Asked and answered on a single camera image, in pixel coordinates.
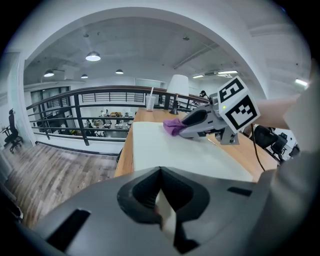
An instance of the wooden desk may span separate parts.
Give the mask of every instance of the wooden desk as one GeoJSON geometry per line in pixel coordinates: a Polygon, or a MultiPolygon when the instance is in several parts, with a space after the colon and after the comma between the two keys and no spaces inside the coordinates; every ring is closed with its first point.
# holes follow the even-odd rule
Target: wooden desk
{"type": "MultiPolygon", "coordinates": [[[[152,112],[146,111],[145,108],[139,108],[133,122],[163,122],[164,119],[183,118],[186,113],[178,112],[179,115],[170,114],[168,110],[154,109],[152,112]]],[[[256,157],[253,142],[243,134],[238,134],[240,145],[220,145],[215,135],[211,134],[208,139],[217,147],[222,148],[239,164],[241,164],[253,177],[253,181],[258,181],[263,172],[256,157]]],[[[277,162],[258,145],[257,152],[259,159],[266,170],[277,168],[277,162]]],[[[126,137],[122,153],[116,167],[115,177],[132,173],[134,171],[133,163],[133,134],[132,129],[129,130],[126,137]]]]}

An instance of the wooden floor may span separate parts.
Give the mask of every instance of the wooden floor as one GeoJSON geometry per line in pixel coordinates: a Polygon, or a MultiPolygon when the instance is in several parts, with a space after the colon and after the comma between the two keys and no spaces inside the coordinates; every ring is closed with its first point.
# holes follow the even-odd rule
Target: wooden floor
{"type": "Polygon", "coordinates": [[[50,210],[90,184],[113,178],[116,156],[78,153],[38,144],[5,156],[13,166],[5,186],[17,197],[22,223],[33,228],[50,210]]]}

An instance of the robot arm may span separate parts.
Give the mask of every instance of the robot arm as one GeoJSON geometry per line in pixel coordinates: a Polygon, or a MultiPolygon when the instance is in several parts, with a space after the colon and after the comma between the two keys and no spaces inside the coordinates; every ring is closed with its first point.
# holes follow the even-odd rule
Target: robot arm
{"type": "Polygon", "coordinates": [[[215,134],[222,145],[239,144],[238,131],[260,116],[258,107],[244,82],[236,76],[211,94],[209,103],[191,111],[181,122],[184,138],[215,134]]]}

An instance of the wooden table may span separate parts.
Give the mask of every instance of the wooden table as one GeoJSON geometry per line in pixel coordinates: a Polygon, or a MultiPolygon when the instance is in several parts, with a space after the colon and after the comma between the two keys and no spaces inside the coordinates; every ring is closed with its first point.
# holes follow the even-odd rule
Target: wooden table
{"type": "MultiPolygon", "coordinates": [[[[179,115],[170,114],[169,110],[154,109],[152,112],[146,111],[145,108],[139,108],[133,122],[163,122],[164,119],[182,119],[186,113],[178,112],[179,115]]],[[[208,135],[208,139],[217,147],[220,147],[241,164],[253,177],[253,181],[257,182],[263,172],[255,153],[253,142],[243,134],[239,133],[240,145],[220,145],[215,135],[208,135]]],[[[256,146],[259,159],[265,170],[276,169],[277,162],[261,147],[256,146]]],[[[133,163],[133,134],[132,129],[129,130],[126,137],[122,153],[116,167],[115,177],[132,173],[134,171],[133,163]]]]}

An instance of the purple cloth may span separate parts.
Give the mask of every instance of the purple cloth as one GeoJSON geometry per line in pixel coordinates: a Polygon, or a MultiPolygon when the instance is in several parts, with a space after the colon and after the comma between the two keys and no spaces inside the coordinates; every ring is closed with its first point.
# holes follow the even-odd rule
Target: purple cloth
{"type": "Polygon", "coordinates": [[[172,136],[177,136],[183,128],[186,128],[187,126],[183,124],[179,118],[169,120],[165,119],[163,121],[163,127],[166,130],[166,132],[172,136]]]}

